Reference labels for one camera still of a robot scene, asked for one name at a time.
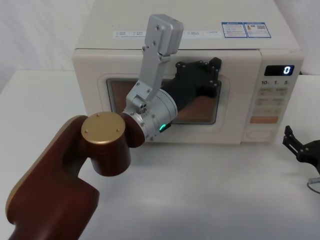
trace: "digital display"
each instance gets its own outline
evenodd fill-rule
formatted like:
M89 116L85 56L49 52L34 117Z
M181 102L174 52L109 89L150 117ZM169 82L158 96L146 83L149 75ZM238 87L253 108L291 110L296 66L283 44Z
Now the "digital display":
M291 76L294 72L294 65L270 65L265 68L265 76Z

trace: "gold cap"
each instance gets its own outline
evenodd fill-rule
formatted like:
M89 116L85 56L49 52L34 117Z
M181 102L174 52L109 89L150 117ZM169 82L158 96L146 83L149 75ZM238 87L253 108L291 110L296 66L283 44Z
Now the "gold cap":
M82 124L81 134L87 142L102 145L119 139L125 129L125 121L119 114L104 111L88 117Z

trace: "number 0 display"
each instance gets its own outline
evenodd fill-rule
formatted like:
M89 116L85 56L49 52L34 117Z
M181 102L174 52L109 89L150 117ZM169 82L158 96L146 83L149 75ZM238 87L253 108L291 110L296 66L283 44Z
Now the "number 0 display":
M284 68L284 71L283 71L283 74L289 74L290 73L290 71L291 71L291 67L290 66L286 66L285 68Z

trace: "white wall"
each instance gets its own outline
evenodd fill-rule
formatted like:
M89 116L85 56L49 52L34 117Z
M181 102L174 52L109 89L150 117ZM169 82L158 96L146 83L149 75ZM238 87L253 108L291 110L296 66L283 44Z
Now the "white wall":
M72 70L94 0L0 0L0 91L16 69Z
M306 55L303 73L320 75L320 0L275 1ZM0 0L0 91L16 69L72 70L93 2Z

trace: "orange button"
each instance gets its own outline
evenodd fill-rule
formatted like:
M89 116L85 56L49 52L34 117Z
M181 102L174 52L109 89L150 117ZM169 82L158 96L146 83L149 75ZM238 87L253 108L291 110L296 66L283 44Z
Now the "orange button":
M251 124L276 124L278 122L278 116L252 116Z

